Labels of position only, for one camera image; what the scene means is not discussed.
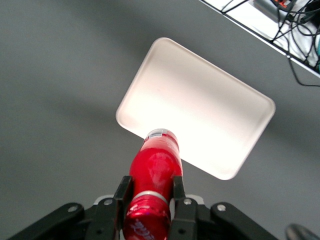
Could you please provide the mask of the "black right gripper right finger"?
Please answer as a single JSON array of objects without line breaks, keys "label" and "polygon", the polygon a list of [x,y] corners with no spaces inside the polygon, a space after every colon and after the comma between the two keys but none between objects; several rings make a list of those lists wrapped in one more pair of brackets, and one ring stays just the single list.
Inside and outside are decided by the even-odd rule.
[{"label": "black right gripper right finger", "polygon": [[183,178],[173,178],[174,217],[168,238],[170,240],[275,240],[238,208],[227,202],[218,202],[210,208],[193,196],[186,196]]}]

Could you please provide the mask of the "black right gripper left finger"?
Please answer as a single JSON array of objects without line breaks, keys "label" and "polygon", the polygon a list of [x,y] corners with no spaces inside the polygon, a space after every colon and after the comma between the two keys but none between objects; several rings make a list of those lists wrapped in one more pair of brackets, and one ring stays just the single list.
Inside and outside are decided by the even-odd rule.
[{"label": "black right gripper left finger", "polygon": [[113,196],[98,197],[88,209],[76,202],[64,204],[9,239],[118,240],[132,190],[132,177],[124,176]]}]

